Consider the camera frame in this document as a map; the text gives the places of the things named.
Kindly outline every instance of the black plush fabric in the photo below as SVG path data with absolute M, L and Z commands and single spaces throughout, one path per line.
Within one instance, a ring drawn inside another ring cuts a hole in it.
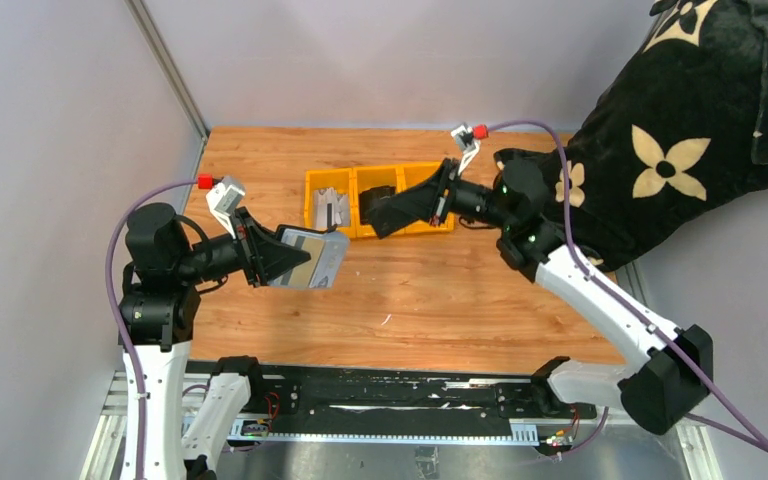
M 566 150 L 573 236 L 603 270 L 768 188 L 768 0 L 662 0 L 661 12 Z M 517 156 L 540 165 L 558 193 L 544 214 L 562 224 L 557 152 L 496 153 Z

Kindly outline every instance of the yellow tray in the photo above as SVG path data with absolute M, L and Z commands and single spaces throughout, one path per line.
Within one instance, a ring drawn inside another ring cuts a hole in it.
M 440 167 L 439 163 L 401 163 L 377 167 L 336 168 L 331 170 L 308 170 L 305 172 L 305 227 L 313 228 L 313 192 L 333 187 L 339 194 L 349 195 L 351 225 L 338 227 L 349 238 L 375 237 L 370 225 L 360 224 L 360 193 L 373 187 L 390 185 L 396 187 L 396 193 L 419 184 L 431 176 Z M 416 222 L 394 235 L 413 235 L 419 233 L 445 233 L 455 229 L 455 217 L 449 215 L 446 223 L 432 227 L 425 222 Z

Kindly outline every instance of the wooden tabletop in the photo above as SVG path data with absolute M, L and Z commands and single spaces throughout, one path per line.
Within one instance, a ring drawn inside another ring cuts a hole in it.
M 496 174 L 493 152 L 548 151 L 546 135 L 499 133 L 465 178 Z M 200 173 L 232 175 L 261 224 L 303 225 L 306 170 L 459 157 L 448 132 L 379 129 L 216 128 Z M 185 214 L 223 233 L 193 190 Z M 621 363 L 616 350 L 552 293 L 499 258 L 495 231 L 354 240 L 327 291 L 247 286 L 242 274 L 202 298 L 192 356 L 254 355 L 262 362 L 529 373 L 568 355 Z

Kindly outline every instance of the gray wall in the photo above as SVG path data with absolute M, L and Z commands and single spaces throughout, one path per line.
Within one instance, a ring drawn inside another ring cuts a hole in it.
M 655 309 L 711 333 L 715 382 L 768 435 L 768 191 L 690 222 L 639 264 Z M 738 425 L 716 401 L 700 409 Z M 712 435 L 725 478 L 768 478 L 768 455 Z
M 643 42 L 641 0 L 148 0 L 211 125 L 577 128 Z
M 0 478 L 78 476 L 120 363 L 110 231 L 198 147 L 124 2 L 0 2 Z

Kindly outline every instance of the red connector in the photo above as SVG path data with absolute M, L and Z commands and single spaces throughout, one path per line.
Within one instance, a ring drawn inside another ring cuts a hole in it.
M 490 133 L 487 131 L 487 125 L 482 123 L 481 125 L 472 127 L 472 136 L 475 137 L 476 140 L 484 140 L 489 137 Z
M 213 178 L 212 175 L 209 173 L 201 173 L 198 176 L 198 187 L 199 190 L 210 190 L 213 188 L 217 183 L 219 183 L 221 180 L 217 180 Z

